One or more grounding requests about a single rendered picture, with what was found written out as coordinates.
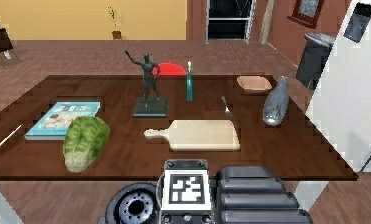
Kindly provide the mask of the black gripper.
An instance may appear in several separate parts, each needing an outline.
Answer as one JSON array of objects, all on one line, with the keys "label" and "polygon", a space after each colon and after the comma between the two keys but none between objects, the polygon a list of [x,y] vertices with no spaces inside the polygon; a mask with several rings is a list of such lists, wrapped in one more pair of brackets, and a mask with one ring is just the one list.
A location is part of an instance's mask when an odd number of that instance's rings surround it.
[{"label": "black gripper", "polygon": [[133,183],[121,188],[106,206],[98,224],[158,224],[156,186]]}]

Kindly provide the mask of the pale wooden chopping board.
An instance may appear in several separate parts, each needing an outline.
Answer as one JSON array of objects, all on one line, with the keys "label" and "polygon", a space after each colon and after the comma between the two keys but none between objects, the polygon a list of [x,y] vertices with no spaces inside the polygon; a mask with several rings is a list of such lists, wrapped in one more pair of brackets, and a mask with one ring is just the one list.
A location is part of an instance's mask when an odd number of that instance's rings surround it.
[{"label": "pale wooden chopping board", "polygon": [[146,139],[162,138],[172,151],[237,151],[240,141],[231,120],[174,120],[166,129],[147,129]]}]

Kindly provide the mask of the green lettuce head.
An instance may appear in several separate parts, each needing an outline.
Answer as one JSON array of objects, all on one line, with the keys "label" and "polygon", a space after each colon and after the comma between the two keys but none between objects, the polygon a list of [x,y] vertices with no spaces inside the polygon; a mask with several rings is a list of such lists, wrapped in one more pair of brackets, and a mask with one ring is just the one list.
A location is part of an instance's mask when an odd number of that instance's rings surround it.
[{"label": "green lettuce head", "polygon": [[99,156],[110,136],[110,128],[98,117],[79,116],[68,127],[63,144],[65,166],[72,173],[86,170]]}]

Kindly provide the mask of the light blue book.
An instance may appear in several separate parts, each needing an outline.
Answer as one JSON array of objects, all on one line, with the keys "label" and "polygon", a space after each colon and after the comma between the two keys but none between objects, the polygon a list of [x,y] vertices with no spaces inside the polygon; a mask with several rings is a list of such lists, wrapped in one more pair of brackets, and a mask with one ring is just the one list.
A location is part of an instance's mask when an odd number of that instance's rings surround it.
[{"label": "light blue book", "polygon": [[99,102],[57,102],[24,135],[26,140],[64,140],[71,122],[79,116],[95,116]]}]

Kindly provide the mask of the dark bronze figure statue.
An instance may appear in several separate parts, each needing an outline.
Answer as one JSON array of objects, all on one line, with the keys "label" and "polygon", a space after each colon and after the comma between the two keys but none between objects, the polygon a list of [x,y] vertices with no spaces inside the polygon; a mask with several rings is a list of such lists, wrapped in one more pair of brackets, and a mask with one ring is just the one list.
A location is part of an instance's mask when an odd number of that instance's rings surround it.
[{"label": "dark bronze figure statue", "polygon": [[143,70],[144,95],[138,99],[133,117],[166,117],[168,100],[161,98],[157,89],[157,80],[161,72],[159,64],[151,60],[148,53],[144,55],[143,61],[135,60],[128,50],[125,50],[125,54],[132,63],[139,65]]}]

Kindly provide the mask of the teal glass bottle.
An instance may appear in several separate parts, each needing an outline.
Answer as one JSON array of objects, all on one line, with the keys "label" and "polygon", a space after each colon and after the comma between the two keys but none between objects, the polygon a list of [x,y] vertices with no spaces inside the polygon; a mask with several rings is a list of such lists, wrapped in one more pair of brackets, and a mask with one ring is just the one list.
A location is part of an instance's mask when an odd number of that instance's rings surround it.
[{"label": "teal glass bottle", "polygon": [[192,62],[188,61],[187,65],[186,99],[190,102],[193,100]]}]

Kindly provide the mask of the silver fork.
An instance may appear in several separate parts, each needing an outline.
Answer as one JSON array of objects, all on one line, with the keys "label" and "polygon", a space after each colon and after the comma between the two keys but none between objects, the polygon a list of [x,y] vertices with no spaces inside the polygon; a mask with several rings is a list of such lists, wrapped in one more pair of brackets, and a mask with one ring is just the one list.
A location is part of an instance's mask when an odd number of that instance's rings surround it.
[{"label": "silver fork", "polygon": [[222,102],[224,103],[224,106],[225,106],[225,114],[227,116],[232,116],[232,112],[230,111],[230,109],[229,109],[229,107],[227,105],[225,96],[221,96],[221,99],[222,99]]}]

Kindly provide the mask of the red round chair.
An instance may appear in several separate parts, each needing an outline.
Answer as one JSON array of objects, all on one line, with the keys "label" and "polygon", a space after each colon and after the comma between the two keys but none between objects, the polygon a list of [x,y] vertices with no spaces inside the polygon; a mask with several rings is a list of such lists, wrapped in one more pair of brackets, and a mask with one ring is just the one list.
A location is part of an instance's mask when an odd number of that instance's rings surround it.
[{"label": "red round chair", "polygon": [[159,63],[160,69],[153,68],[153,74],[160,76],[185,76],[186,72],[183,67],[169,62]]}]

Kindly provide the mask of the white pen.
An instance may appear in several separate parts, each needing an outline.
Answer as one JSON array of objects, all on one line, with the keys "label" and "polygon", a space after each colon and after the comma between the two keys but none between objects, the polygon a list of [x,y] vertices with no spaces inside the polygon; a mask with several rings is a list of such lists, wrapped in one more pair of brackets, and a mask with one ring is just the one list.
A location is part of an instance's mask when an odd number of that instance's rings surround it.
[{"label": "white pen", "polygon": [[14,130],[12,130],[1,142],[0,148],[14,135],[16,134],[21,128],[23,124],[18,125]]}]

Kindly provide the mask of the tan wooden bowl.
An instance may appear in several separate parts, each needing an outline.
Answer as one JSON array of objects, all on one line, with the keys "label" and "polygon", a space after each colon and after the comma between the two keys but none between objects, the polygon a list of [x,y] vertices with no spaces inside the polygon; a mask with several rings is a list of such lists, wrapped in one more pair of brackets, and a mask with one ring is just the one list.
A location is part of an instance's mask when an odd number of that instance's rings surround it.
[{"label": "tan wooden bowl", "polygon": [[272,89],[270,81],[263,76],[239,76],[237,83],[248,94],[261,94]]}]

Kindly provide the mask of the grey metal vase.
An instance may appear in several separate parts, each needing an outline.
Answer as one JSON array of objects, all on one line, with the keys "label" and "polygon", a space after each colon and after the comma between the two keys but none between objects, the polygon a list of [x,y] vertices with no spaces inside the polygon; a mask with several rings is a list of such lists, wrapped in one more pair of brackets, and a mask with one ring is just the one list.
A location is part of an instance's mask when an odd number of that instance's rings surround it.
[{"label": "grey metal vase", "polygon": [[288,78],[280,76],[276,87],[268,94],[263,108],[263,121],[270,126],[279,125],[288,108]]}]

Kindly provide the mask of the potted house plant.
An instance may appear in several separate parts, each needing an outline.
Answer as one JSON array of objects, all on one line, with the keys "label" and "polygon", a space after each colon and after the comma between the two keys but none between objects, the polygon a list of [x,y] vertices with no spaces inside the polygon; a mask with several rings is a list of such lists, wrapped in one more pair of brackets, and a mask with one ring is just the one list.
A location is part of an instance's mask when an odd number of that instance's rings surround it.
[{"label": "potted house plant", "polygon": [[122,32],[120,30],[120,25],[122,24],[122,14],[111,6],[108,7],[108,14],[113,23],[112,38],[114,40],[121,40]]}]

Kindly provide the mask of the dark wooden easel chair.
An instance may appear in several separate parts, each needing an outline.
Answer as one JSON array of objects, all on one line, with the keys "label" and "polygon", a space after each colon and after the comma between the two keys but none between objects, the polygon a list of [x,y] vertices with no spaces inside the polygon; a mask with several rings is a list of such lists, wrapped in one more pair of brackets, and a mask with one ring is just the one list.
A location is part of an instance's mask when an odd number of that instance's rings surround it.
[{"label": "dark wooden easel chair", "polygon": [[11,40],[8,36],[8,33],[5,28],[0,27],[0,65],[5,68],[5,64],[3,62],[2,56],[8,52],[9,54],[13,54],[14,57],[20,61],[20,57],[15,52]]}]

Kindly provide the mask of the black round bin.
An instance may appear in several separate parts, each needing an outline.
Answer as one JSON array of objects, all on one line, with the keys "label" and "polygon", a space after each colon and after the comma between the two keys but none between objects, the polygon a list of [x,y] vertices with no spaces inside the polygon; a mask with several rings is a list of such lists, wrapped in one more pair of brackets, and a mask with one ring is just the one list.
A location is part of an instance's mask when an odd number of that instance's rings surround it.
[{"label": "black round bin", "polygon": [[307,89],[315,90],[335,39],[324,33],[306,33],[306,45],[295,75]]}]

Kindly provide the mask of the white fridge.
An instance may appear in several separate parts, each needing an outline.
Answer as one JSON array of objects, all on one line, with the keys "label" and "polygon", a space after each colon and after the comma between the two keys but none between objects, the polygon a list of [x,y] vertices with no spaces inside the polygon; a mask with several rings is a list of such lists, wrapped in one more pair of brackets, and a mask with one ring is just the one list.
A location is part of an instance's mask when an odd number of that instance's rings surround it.
[{"label": "white fridge", "polygon": [[371,0],[350,1],[306,115],[351,172],[371,172]]}]

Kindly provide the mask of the dark window with white frame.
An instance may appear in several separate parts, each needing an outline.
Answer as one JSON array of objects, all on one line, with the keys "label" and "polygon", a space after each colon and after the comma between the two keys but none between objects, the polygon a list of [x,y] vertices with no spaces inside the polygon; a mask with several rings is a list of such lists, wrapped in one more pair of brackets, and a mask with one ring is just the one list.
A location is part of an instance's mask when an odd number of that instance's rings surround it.
[{"label": "dark window with white frame", "polygon": [[248,43],[257,0],[206,0],[205,42],[243,40]]}]

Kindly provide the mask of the brown framed wall picture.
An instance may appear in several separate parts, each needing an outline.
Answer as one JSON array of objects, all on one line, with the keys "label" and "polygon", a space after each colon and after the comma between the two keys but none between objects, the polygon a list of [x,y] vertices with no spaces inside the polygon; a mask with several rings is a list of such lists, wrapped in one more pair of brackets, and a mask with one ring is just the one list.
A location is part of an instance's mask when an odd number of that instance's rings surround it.
[{"label": "brown framed wall picture", "polygon": [[288,19],[306,28],[315,29],[324,0],[296,0]]}]

